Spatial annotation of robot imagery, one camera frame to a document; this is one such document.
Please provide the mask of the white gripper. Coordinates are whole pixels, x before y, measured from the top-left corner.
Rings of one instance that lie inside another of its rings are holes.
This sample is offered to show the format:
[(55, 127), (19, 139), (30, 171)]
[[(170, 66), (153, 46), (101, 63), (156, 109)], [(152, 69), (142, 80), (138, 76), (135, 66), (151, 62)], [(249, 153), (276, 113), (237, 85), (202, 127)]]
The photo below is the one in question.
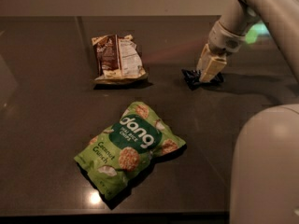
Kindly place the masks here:
[(196, 65), (196, 69), (201, 73), (200, 81), (210, 81), (227, 64), (225, 56), (210, 56), (211, 52), (217, 55), (225, 54), (229, 56), (237, 53), (244, 42), (245, 37), (243, 35), (235, 35), (229, 32), (219, 21), (216, 21), (209, 32), (207, 44), (204, 45)]

